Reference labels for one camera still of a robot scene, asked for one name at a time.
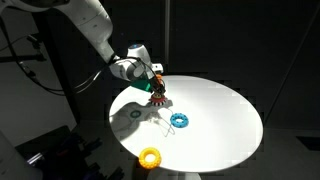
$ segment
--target tabletop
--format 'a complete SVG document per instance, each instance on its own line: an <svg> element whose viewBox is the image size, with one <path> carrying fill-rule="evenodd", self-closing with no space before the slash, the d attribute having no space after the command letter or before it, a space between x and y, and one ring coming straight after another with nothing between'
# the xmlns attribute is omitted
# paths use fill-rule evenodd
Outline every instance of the tabletop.
<svg viewBox="0 0 320 180"><path fill-rule="evenodd" d="M234 90L191 76L163 76L167 103L155 107L151 94L134 87L114 100L109 120L119 142L137 157L147 147L161 154L160 167L180 172L214 172L249 158L263 136L261 118ZM184 128L171 125L182 113Z"/></svg>

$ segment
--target toy ring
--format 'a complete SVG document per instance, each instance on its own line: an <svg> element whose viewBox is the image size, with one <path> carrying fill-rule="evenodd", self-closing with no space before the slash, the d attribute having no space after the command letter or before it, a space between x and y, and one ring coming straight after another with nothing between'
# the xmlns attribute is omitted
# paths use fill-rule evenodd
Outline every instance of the toy ring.
<svg viewBox="0 0 320 180"><path fill-rule="evenodd" d="M152 162L148 162L146 161L146 157L149 154L153 154L155 156L154 161ZM156 168L160 165L161 163L161 156L160 156L160 152L153 147L149 147L144 149L140 155L139 155L139 163L141 164L142 167L146 168L146 169L153 169Z"/></svg>
<svg viewBox="0 0 320 180"><path fill-rule="evenodd" d="M175 113L170 118L171 124L177 128L184 128L189 124L189 120L186 115L182 113Z"/></svg>

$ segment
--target black background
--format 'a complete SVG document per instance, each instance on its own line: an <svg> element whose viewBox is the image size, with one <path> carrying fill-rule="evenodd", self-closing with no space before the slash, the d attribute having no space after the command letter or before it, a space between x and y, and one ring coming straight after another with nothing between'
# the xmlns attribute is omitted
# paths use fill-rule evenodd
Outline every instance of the black background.
<svg viewBox="0 0 320 180"><path fill-rule="evenodd" d="M164 64L164 0L101 2L113 22L110 44L118 55L142 43L154 63ZM202 72L194 75L238 91L267 120L266 127L320 129L319 14L308 31L318 4L316 0L172 0L165 71ZM62 13L50 10L45 15L68 81L77 85L103 61ZM113 98L127 85L106 70L76 96L81 120L106 120Z"/></svg>

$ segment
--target metal pole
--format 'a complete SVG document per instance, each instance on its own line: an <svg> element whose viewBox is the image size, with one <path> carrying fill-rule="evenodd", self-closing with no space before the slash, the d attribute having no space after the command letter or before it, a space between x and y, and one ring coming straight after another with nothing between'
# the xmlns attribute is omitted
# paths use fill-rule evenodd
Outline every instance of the metal pole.
<svg viewBox="0 0 320 180"><path fill-rule="evenodd" d="M169 67L169 40L170 40L170 0L165 0L165 64Z"/></svg>

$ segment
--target blue ring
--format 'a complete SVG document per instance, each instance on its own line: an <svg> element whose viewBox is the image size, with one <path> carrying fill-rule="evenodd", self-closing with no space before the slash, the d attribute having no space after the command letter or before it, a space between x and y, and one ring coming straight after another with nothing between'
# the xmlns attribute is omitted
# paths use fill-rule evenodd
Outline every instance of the blue ring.
<svg viewBox="0 0 320 180"><path fill-rule="evenodd" d="M189 120L186 115L182 113L175 113L170 118L171 124L177 128L184 128L189 124Z"/></svg>

